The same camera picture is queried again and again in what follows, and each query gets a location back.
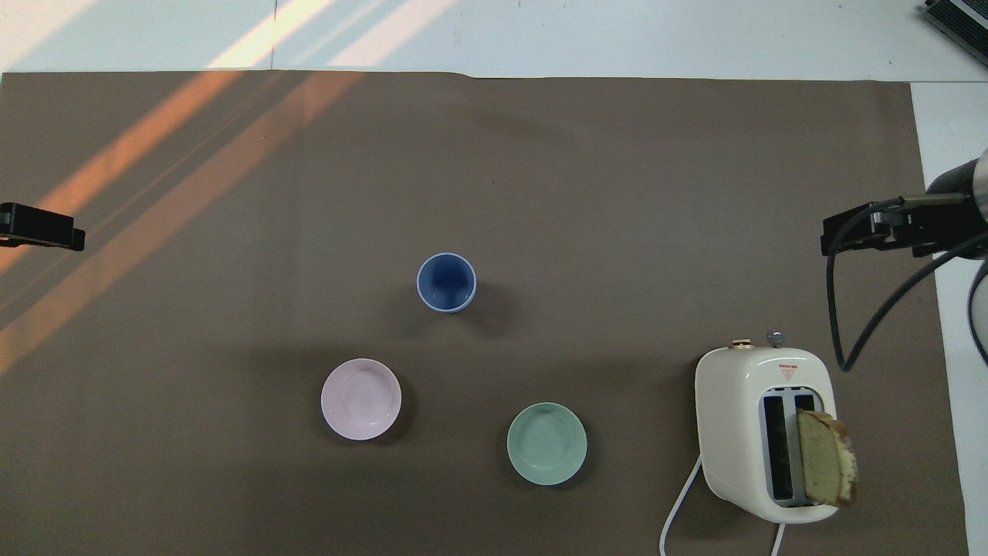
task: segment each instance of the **sunlight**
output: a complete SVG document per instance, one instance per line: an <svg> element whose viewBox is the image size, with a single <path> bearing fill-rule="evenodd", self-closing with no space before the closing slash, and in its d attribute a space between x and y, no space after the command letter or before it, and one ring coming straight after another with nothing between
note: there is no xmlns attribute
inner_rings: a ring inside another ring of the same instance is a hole
<svg viewBox="0 0 988 556"><path fill-rule="evenodd" d="M409 0L334 56L329 65L378 65L442 16L456 1Z"/></svg>
<svg viewBox="0 0 988 556"><path fill-rule="evenodd" d="M356 23L358 23L361 19L366 17L368 14L379 8L382 4L384 4L384 2L385 0L373 0L371 2L364 4L363 6L360 7L360 9L355 11L349 18L340 22L336 26L336 29L333 29L332 31L327 33L325 37L321 38L319 41L316 41L315 43L312 44L312 46L310 46L305 51L303 51L298 56L296 56L293 62L303 63L304 61L309 59L310 56L316 54L321 49L323 49L326 45L332 43L337 37L343 35L348 30L350 30L351 27L353 27Z"/></svg>
<svg viewBox="0 0 988 556"><path fill-rule="evenodd" d="M4 44L0 52L10 57L0 59L0 71L18 69L25 57L94 4L96 0L4 2L3 17L0 17L0 37L4 38Z"/></svg>
<svg viewBox="0 0 988 556"><path fill-rule="evenodd" d="M197 74L80 166L35 206L74 216L239 78L240 74L232 71ZM23 247L0 250L0 275L10 270L29 251Z"/></svg>
<svg viewBox="0 0 988 556"><path fill-rule="evenodd" d="M359 73L350 72L312 74L30 309L0 329L0 375L106 293L360 79Z"/></svg>
<svg viewBox="0 0 988 556"><path fill-rule="evenodd" d="M275 46L312 20L336 0L294 0L278 8L276 19L265 19L208 67L253 67L272 55Z"/></svg>

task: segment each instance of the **black cable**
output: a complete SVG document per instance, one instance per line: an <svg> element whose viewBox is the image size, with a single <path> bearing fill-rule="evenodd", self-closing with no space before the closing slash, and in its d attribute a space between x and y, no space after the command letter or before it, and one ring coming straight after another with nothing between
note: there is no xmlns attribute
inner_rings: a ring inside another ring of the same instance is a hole
<svg viewBox="0 0 988 556"><path fill-rule="evenodd" d="M834 353L837 355L837 364L842 369L844 368L844 348L841 346L841 332L837 326L837 296L834 293L834 262L837 259L837 253L844 247L844 238L851 232L853 227L874 213L891 207L898 207L902 203L903 200L901 198L895 198L874 203L861 209L837 230L837 233L834 234L834 240L830 243L830 247L827 250L827 310L830 314L830 336L834 341Z"/></svg>
<svg viewBox="0 0 988 556"><path fill-rule="evenodd" d="M902 297L905 296L906 293L908 293L909 290L913 288L913 286L919 284L920 281L922 281L930 274L933 274L933 272L938 268L940 268L941 266L944 266L951 260L964 254L965 252L969 251L972 247L977 246L978 243L981 243L982 241L985 240L988 240L988 232L980 233L963 243L958 243L954 247L948 249L943 255L927 263L926 266L916 271L915 274L910 276L905 282L902 283L902 285L896 288L895 291L892 292L892 295L888 296L888 299L885 300L885 303L881 304L881 307L878 308L878 311L874 313L874 316L872 316L871 320L868 321L868 323L865 325L861 335L858 336L858 341L855 342L855 346L851 349L851 353L848 355L848 360L845 361L844 363L841 363L841 370L845 372L851 370L851 367L858 360L858 356L861 355L862 350L865 349L865 344L867 343L868 339L871 337L871 334L874 332L874 330L878 327L878 324L881 323L881 320L885 318L885 315L887 315L888 312L891 311L892 307L896 303L898 303L899 300L901 300Z"/></svg>
<svg viewBox="0 0 988 556"><path fill-rule="evenodd" d="M981 263L977 274L974 275L974 281L971 282L971 291L967 294L967 325L971 328L971 338L974 339L974 346L978 348L981 359L988 365L988 353L985 353L985 346L981 343L981 338L978 337L978 331L974 329L974 292L981 285L981 281L985 279L985 276L988 276L988 259L985 259Z"/></svg>

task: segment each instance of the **green bowl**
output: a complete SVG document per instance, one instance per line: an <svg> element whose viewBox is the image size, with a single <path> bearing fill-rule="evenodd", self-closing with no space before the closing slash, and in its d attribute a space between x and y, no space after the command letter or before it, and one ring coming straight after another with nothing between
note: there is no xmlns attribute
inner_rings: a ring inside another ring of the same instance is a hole
<svg viewBox="0 0 988 556"><path fill-rule="evenodd" d="M508 429L508 457L527 480L558 485L576 475L587 458L587 431L559 404L528 406Z"/></svg>

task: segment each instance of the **white cable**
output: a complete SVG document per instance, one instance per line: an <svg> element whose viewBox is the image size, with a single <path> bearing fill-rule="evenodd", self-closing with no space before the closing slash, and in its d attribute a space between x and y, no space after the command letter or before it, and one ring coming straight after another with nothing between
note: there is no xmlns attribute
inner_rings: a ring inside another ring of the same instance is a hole
<svg viewBox="0 0 988 556"><path fill-rule="evenodd" d="M697 465L693 466L693 471L690 472L690 477L687 478L686 484L683 485L683 490L680 491L680 495L676 498L676 503L673 504L673 508L669 510L669 516L666 517L666 524L662 525L662 534L659 535L659 554L666 556L666 535L669 534L669 526L673 524L673 519L676 518L676 513L679 511L679 506L683 503L683 499L686 497L686 493L690 491L690 487L693 485L693 481L697 478L697 472L700 470L700 456L697 456Z"/></svg>
<svg viewBox="0 0 988 556"><path fill-rule="evenodd" d="M683 505L683 499L686 497L686 493L690 491L693 481L697 479L697 473L700 472L701 461L702 456L697 456L697 463L693 466L693 471L691 471L690 476L687 477L686 483L683 485L683 490L680 491L680 495L676 498L673 508L669 510L669 515L666 517L665 524L662 525L662 534L659 535L659 554L661 556L667 556L666 537L669 536L669 527L672 526L673 519L676 518L676 513L679 512L679 507ZM776 542L772 545L772 556L779 556L779 548L782 546L783 533L785 533L785 523L780 523L779 527L776 529Z"/></svg>
<svg viewBox="0 0 988 556"><path fill-rule="evenodd" d="M772 556L779 556L779 547L782 546L782 534L785 533L785 523L780 523L776 529L776 544L772 545Z"/></svg>

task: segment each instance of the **toaster slot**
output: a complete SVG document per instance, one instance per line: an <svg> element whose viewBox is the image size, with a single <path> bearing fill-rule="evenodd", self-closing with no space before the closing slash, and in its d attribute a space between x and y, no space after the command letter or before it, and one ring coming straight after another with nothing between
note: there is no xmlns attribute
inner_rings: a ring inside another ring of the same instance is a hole
<svg viewBox="0 0 988 556"><path fill-rule="evenodd" d="M792 498L792 474L789 471L788 434L785 431L785 407L781 396L762 398L765 410L765 439L769 449L769 490L776 500Z"/></svg>
<svg viewBox="0 0 988 556"><path fill-rule="evenodd" d="M797 410L823 411L820 396L809 388L773 388L762 395L762 452L769 496L784 508L811 506L803 486Z"/></svg>

